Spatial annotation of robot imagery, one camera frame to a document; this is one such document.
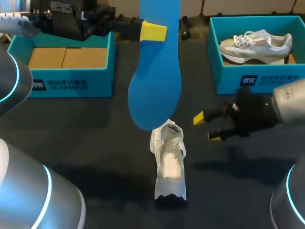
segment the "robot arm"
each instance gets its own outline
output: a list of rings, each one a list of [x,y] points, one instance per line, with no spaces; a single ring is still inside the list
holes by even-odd
[[[236,100],[222,107],[201,111],[194,118],[194,125],[216,118],[231,118],[233,126],[208,133],[208,139],[225,140],[232,136],[248,137],[251,132],[268,129],[278,124],[305,123],[305,79],[274,89],[271,97],[251,93],[240,88]]]
[[[46,34],[84,41],[91,35],[106,36],[119,32],[132,41],[165,41],[165,26],[139,18],[115,16],[115,7],[95,5],[80,9],[72,4],[51,2],[45,11],[0,13],[0,32],[26,37]]]
[[[0,32],[24,37],[36,36],[40,30],[33,25],[28,15],[26,12],[0,13]]]

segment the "black table surface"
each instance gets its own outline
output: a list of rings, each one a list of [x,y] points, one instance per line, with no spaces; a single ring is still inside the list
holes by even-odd
[[[305,150],[305,128],[208,141],[208,131],[230,123],[193,127],[193,117],[234,96],[216,95],[205,42],[182,42],[179,55],[182,94],[172,120],[184,132],[186,204],[154,201],[151,132],[135,126],[127,106],[138,43],[117,46],[113,98],[28,99],[1,117],[1,138],[81,190],[86,229],[271,228],[272,192]]]

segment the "white sneaker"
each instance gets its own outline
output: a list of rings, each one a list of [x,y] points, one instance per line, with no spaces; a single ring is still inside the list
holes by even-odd
[[[222,41],[219,48],[221,54],[234,63],[255,59],[266,64],[284,64],[292,48],[292,36],[273,36],[266,30],[248,31],[244,36],[234,35],[233,39]]]
[[[154,198],[174,194],[186,200],[183,160],[186,150],[182,129],[171,120],[152,131],[150,149],[157,162]]]

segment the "blue insole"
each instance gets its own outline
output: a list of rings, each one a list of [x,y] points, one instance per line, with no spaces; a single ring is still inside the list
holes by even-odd
[[[139,65],[129,85],[129,112],[135,124],[144,130],[152,130],[165,123],[179,101],[180,4],[180,0],[140,0],[140,19],[167,26],[165,42],[140,43]]]

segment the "teal shoe box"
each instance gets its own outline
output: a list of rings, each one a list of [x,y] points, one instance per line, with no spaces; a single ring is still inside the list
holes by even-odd
[[[84,42],[40,33],[34,38],[15,36],[8,52],[28,64],[34,48],[107,48],[103,68],[31,69],[33,90],[30,98],[111,97],[115,65],[115,36],[91,36]]]
[[[292,55],[297,64],[224,64],[221,41],[263,29],[271,35],[292,35]],[[211,18],[207,54],[217,94],[234,94],[241,86],[249,86],[254,93],[271,93],[276,87],[305,78],[305,24],[299,16]]]

